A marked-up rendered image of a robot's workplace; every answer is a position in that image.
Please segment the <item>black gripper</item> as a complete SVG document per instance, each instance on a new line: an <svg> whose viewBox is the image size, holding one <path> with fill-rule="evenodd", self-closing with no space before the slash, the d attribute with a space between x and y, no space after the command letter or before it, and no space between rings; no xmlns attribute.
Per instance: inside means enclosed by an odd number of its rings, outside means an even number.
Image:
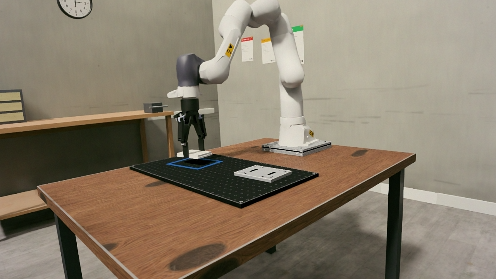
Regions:
<svg viewBox="0 0 496 279"><path fill-rule="evenodd" d="M181 100L181 111L183 115L177 118L178 122L178 141L181 142L183 146L184 158L189 158L188 153L188 134L191 125L193 124L197 136L198 136L198 146L200 151L205 151L204 141L206 134L204 114L199 114L197 110L200 110L199 99L187 99Z"/></svg>

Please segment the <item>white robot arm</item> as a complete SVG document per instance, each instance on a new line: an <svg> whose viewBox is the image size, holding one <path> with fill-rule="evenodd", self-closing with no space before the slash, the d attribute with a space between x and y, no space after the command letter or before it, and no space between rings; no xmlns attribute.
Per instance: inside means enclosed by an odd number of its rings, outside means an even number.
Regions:
<svg viewBox="0 0 496 279"><path fill-rule="evenodd" d="M269 27L270 39L279 69L281 117L280 146L309 146L319 142L303 116L301 84L304 70L300 61L292 26L286 14L281 13L277 0L256 0L251 5L235 1L226 11L219 25L224 39L216 57L205 61L194 53L177 58L178 89L168 98L197 99L202 95L200 84L222 84L228 79L230 65L246 27ZM308 139L309 138L309 139Z"/></svg>

